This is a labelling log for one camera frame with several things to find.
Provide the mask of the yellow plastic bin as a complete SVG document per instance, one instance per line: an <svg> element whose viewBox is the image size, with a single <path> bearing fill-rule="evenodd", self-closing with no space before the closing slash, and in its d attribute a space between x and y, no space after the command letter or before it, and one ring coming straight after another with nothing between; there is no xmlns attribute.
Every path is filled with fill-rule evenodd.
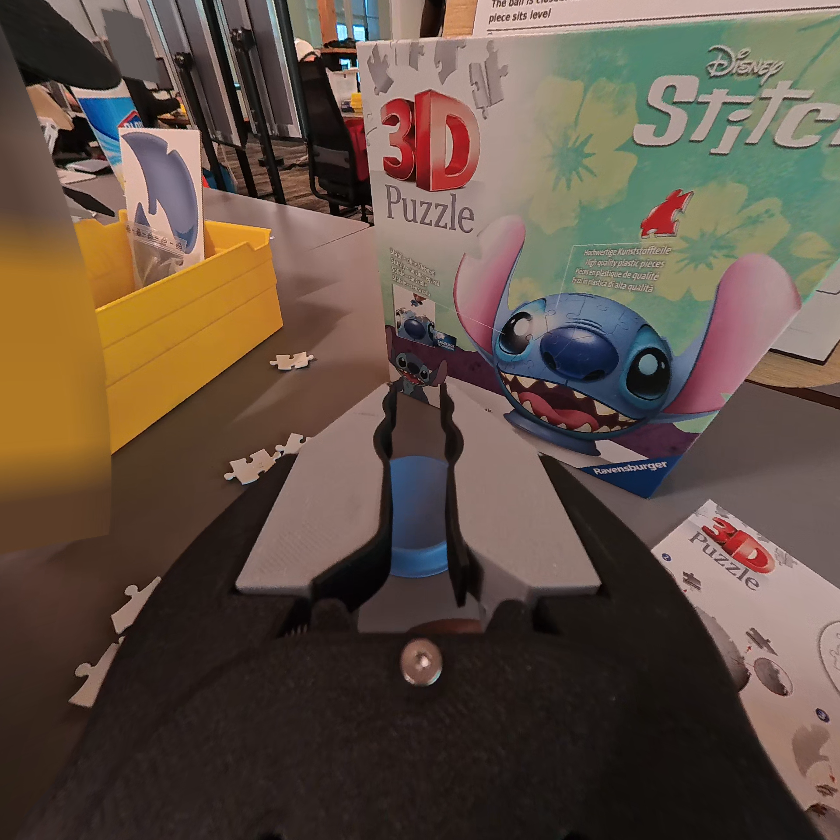
<svg viewBox="0 0 840 840"><path fill-rule="evenodd" d="M119 221L75 224L100 332L111 452L282 327L270 231L205 222L207 258L135 290Z"/></svg>

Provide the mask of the clear plastic bag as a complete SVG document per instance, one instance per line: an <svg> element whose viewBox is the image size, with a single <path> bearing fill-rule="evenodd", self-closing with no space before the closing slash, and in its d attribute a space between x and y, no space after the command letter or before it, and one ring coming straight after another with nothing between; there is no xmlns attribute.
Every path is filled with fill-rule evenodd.
<svg viewBox="0 0 840 840"><path fill-rule="evenodd" d="M183 268L185 241L140 223L126 223L135 290L170 277Z"/></svg>

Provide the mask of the blue round plastic dish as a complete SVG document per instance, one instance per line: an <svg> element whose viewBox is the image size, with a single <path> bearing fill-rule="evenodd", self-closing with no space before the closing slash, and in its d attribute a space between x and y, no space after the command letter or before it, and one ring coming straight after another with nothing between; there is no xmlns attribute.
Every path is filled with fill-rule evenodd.
<svg viewBox="0 0 840 840"><path fill-rule="evenodd" d="M448 569L445 526L447 464L406 456L391 461L391 574L420 579Z"/></svg>

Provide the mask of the black office chair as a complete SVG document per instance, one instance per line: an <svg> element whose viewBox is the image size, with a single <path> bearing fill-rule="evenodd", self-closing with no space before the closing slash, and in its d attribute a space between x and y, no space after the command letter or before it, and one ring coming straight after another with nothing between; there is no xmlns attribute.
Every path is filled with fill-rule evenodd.
<svg viewBox="0 0 840 840"><path fill-rule="evenodd" d="M331 215L360 212L372 225L371 181L366 157L357 151L348 123L334 97L321 58L309 55L298 63L307 121L308 170L311 193L327 202Z"/></svg>

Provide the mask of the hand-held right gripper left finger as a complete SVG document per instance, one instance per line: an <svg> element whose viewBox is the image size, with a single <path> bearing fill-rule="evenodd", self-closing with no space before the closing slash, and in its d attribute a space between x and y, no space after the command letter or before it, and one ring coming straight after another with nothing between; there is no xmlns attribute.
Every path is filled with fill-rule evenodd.
<svg viewBox="0 0 840 840"><path fill-rule="evenodd" d="M236 580L238 592L359 608L392 559L396 393L381 385L298 453Z"/></svg>

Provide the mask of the grey framed panel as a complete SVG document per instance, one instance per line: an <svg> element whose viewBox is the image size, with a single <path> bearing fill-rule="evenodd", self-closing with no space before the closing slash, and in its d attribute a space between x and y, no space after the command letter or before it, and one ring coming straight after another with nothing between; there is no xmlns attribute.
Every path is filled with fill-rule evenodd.
<svg viewBox="0 0 840 840"><path fill-rule="evenodd" d="M245 126L257 133L256 98L274 140L304 140L294 81L298 53L293 25L307 23L305 3L211 1L205 6L217 29L223 68L232 76ZM255 98L246 89L245 59L233 41L234 31L240 28L248 30L252 36L248 60L254 76Z"/></svg>
<svg viewBox="0 0 840 840"><path fill-rule="evenodd" d="M228 114L207 4L147 1L145 6L146 21L161 43L187 116L201 133L206 161L215 165L216 143L227 136Z"/></svg>

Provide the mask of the wipes canister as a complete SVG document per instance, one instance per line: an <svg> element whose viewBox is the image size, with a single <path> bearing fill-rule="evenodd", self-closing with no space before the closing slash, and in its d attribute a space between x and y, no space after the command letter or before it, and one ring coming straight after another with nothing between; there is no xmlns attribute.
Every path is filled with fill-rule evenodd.
<svg viewBox="0 0 840 840"><path fill-rule="evenodd" d="M120 129L141 129L144 124L135 108L124 80L108 90L70 88L78 101L91 130L111 165L121 187L124 187Z"/></svg>

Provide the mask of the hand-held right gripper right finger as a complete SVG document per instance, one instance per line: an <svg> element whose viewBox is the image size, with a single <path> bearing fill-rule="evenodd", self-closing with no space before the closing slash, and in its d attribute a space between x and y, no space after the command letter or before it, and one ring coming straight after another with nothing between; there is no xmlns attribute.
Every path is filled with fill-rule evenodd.
<svg viewBox="0 0 840 840"><path fill-rule="evenodd" d="M459 606L527 606L601 580L538 452L455 383L440 386L448 573Z"/></svg>

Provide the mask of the white card with blue ears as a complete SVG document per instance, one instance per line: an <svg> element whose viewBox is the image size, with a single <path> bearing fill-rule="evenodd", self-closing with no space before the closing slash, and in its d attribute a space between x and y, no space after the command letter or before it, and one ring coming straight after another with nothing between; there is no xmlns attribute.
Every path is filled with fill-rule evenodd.
<svg viewBox="0 0 840 840"><path fill-rule="evenodd" d="M180 270L205 258L201 134L191 129L120 129L127 223L185 241Z"/></svg>

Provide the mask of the person's left forearm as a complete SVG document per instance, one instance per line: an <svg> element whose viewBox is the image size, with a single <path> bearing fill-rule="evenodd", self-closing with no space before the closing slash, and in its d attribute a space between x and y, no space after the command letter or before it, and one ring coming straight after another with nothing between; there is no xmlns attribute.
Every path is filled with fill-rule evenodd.
<svg viewBox="0 0 840 840"><path fill-rule="evenodd" d="M2 1L1 25L27 86L110 90L122 82L111 60L46 1Z"/></svg>

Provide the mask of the folded paper leaflet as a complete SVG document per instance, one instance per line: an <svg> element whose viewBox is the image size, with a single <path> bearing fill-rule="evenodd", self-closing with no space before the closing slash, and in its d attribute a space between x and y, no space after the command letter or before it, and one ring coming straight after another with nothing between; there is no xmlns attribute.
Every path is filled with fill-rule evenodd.
<svg viewBox="0 0 840 840"><path fill-rule="evenodd" d="M715 640L775 769L838 838L838 588L713 500L653 553Z"/></svg>

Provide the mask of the puzzle piece cluster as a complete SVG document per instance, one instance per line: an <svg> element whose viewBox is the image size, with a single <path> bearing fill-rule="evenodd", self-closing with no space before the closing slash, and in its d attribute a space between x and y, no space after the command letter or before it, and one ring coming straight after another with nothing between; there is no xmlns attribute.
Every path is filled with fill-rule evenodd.
<svg viewBox="0 0 840 840"><path fill-rule="evenodd" d="M224 475L224 478L226 480L237 480L242 486L253 483L277 461L297 454L307 441L308 437L291 434L285 444L277 445L272 452L261 449L246 458L232 460L229 463L230 470ZM102 683L123 643L126 631L137 620L160 582L161 577L157 576L142 589L136 584L130 584L125 588L126 602L120 609L111 614L113 631L117 639L108 646L98 662L95 664L82 663L76 668L75 676L83 679L83 684L69 698L68 702L72 706L91 708L94 705Z"/></svg>

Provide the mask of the cartoon printed puzzle box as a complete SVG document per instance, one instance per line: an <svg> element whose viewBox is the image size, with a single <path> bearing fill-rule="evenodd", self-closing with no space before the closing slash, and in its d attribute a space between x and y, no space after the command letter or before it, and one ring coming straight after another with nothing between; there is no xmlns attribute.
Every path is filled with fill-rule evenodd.
<svg viewBox="0 0 840 840"><path fill-rule="evenodd" d="M392 368L651 497L762 357L838 315L838 3L362 45Z"/></svg>

